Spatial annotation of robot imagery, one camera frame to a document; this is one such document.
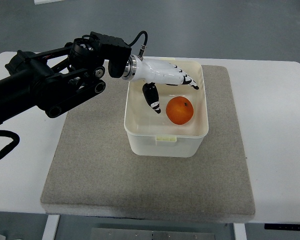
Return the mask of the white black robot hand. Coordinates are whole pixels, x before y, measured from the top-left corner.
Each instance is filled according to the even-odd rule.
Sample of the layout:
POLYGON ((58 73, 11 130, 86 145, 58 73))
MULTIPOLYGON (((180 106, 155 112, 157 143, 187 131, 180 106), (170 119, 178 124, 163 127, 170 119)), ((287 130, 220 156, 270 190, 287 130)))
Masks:
POLYGON ((144 80, 142 92, 147 104, 156 112, 160 113, 159 94, 156 84, 178 86, 187 85, 198 90, 197 83, 180 67, 168 61, 141 58, 131 55, 125 66, 123 80, 136 82, 144 80))

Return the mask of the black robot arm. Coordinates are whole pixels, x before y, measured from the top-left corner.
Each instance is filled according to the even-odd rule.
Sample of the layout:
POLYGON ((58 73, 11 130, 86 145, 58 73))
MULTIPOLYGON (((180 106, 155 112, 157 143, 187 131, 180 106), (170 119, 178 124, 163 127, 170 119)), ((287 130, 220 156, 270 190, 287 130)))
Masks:
POLYGON ((0 80, 0 125, 34 106, 56 118, 102 93, 105 60, 109 75, 120 78, 131 51, 123 39, 96 32, 50 51, 18 50, 0 80))

